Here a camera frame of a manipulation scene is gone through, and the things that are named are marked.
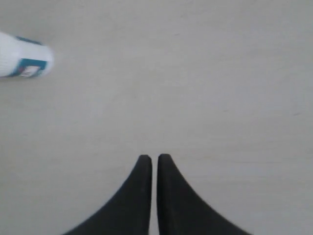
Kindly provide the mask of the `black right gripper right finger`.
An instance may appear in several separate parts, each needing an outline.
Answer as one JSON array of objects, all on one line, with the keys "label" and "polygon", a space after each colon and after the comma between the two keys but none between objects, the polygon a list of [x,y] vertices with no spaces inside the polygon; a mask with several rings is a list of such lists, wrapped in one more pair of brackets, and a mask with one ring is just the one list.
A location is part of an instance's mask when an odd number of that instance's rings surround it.
[{"label": "black right gripper right finger", "polygon": [[212,207],[188,184],[173,158],[157,162],[157,218],[161,235],[247,235]]}]

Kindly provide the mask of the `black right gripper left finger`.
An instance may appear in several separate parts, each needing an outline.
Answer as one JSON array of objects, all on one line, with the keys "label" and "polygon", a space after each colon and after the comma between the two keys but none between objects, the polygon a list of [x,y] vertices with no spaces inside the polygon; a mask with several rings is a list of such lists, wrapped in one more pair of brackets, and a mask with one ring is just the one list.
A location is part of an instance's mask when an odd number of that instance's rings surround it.
[{"label": "black right gripper left finger", "polygon": [[114,196],[67,235],[148,235],[152,202],[152,160],[140,155]]}]

